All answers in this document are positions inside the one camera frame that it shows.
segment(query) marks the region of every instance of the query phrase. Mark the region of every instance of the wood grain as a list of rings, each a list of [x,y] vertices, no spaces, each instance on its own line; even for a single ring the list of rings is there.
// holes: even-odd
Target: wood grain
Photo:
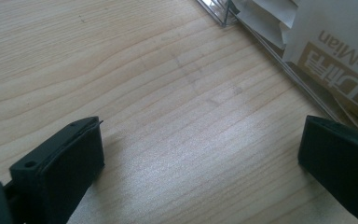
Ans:
[[[322,116],[196,1],[0,0],[0,181],[99,116],[106,167],[70,223],[358,223],[296,161]]]

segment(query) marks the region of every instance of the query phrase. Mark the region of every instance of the dark green plastic object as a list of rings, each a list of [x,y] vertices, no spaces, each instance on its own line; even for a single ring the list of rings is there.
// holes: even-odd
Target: dark green plastic object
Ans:
[[[98,117],[67,125],[10,167],[0,223],[66,223],[103,167]]]
[[[328,119],[308,116],[299,163],[358,218],[358,132]]]

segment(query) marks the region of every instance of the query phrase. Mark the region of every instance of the wooden table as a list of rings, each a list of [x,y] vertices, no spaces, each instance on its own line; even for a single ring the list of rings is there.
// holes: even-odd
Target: wooden table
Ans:
[[[322,116],[194,0],[0,0],[0,181],[99,116],[106,166],[69,223],[358,223],[296,154]]]

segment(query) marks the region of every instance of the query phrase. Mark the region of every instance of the light wood surface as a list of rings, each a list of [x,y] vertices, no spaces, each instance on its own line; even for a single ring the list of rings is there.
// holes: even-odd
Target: light wood surface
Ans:
[[[99,116],[106,166],[69,223],[358,223],[297,165],[323,114],[261,49],[194,0],[0,0],[0,181]]]

